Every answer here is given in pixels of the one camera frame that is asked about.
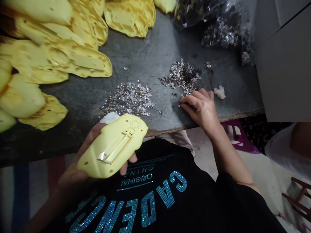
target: small metal part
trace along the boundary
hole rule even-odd
[[[180,62],[171,65],[170,74],[167,77],[159,79],[164,86],[169,86],[172,89],[179,86],[185,93],[190,94],[197,89],[196,83],[201,79],[201,73],[200,69],[194,69],[181,58]]]
[[[100,107],[102,116],[109,112],[116,112],[118,115],[129,113],[137,116],[150,116],[147,109],[155,107],[155,103],[150,100],[151,97],[150,87],[143,86],[140,81],[139,83],[120,83]]]
[[[210,65],[210,62],[207,61],[205,64],[204,64],[204,68],[205,69],[210,69],[212,67],[212,65]]]

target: yellow plastic part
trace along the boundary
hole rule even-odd
[[[140,148],[147,130],[142,119],[126,113],[101,129],[78,161],[77,169],[93,178],[112,176]]]
[[[70,25],[73,16],[68,0],[3,0],[1,3],[42,22]]]
[[[12,76],[0,96],[0,107],[17,118],[28,118],[45,105],[39,85],[27,83],[18,74]]]
[[[65,118],[68,110],[56,97],[45,93],[42,94],[46,101],[44,107],[34,115],[28,118],[19,118],[18,120],[23,124],[45,131],[58,125]]]
[[[91,3],[93,4],[99,16],[102,17],[104,14],[105,0],[91,0]]]
[[[0,58],[12,63],[15,39],[0,36]]]
[[[61,83],[69,79],[69,74],[58,70],[30,70],[29,74],[21,74],[25,82],[36,84]]]
[[[88,15],[74,4],[75,1],[71,0],[70,2],[74,10],[73,19],[71,21],[72,31],[82,38],[85,46],[93,50],[98,50],[98,41]]]
[[[16,40],[13,45],[5,45],[7,51],[13,51],[11,63],[19,73],[29,75],[36,70],[53,69],[44,50],[31,40]]]
[[[10,36],[26,39],[27,37],[15,27],[15,20],[5,15],[0,15],[0,28]]]
[[[8,114],[6,111],[0,109],[0,133],[7,131],[15,124],[15,118]]]
[[[78,35],[63,25],[40,23],[22,16],[15,17],[15,22],[16,28],[38,45],[42,45],[45,38],[72,39],[80,45],[85,45]]]
[[[145,37],[148,32],[148,19],[145,12],[135,8],[130,2],[105,4],[106,23],[112,29],[129,37]]]
[[[155,5],[159,7],[164,13],[174,12],[176,7],[176,0],[154,0]]]
[[[12,66],[6,60],[0,60],[0,93],[5,89],[10,81]]]
[[[84,78],[112,75],[112,65],[105,54],[78,45],[72,40],[46,39],[41,47],[52,64],[52,69]]]
[[[95,36],[98,40],[98,45],[101,46],[106,43],[108,37],[108,26],[104,19],[97,13],[90,0],[79,0],[77,5],[88,15],[95,32]]]
[[[156,21],[156,9],[153,0],[113,0],[113,2],[130,2],[134,7],[142,9],[148,19],[148,27],[153,27]]]

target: gray table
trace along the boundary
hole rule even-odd
[[[129,38],[110,30],[106,44],[99,50],[110,58],[113,75],[110,78],[70,75],[64,83],[41,85],[43,92],[56,96],[67,107],[68,115],[48,131],[18,123],[1,134],[0,166],[76,152],[91,127],[99,121],[100,107],[109,92],[121,82],[140,80],[142,85],[151,87],[151,100],[156,106],[150,109],[150,116],[142,116],[149,127],[149,136],[197,127],[178,107],[182,89],[165,87],[159,80],[169,74],[171,64],[181,57],[202,69],[199,88],[213,90],[219,85],[225,88],[224,100],[215,97],[221,121],[262,113],[256,68],[242,68],[238,54],[233,51],[204,49],[200,43],[201,36],[196,30],[179,31],[173,19],[158,10],[155,25],[144,39]],[[206,61],[212,65],[213,72],[204,69]]]

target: purple stool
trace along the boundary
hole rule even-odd
[[[260,154],[258,149],[247,139],[240,120],[225,121],[221,124],[236,150],[251,154]]]

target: plastic bag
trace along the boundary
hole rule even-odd
[[[254,65],[252,44],[255,33],[255,13],[257,0],[243,0],[241,12],[241,63]]]
[[[222,14],[227,0],[180,0],[175,8],[175,25],[188,28],[200,21],[209,21]]]
[[[242,66],[253,65],[256,4],[257,0],[180,0],[174,22],[180,29],[206,22],[203,46],[237,49]]]
[[[240,41],[242,0],[228,0],[222,14],[210,22],[201,44],[208,48],[235,48]]]
[[[207,27],[201,44],[239,49],[241,65],[254,65],[252,43],[257,0],[228,0],[222,14]]]

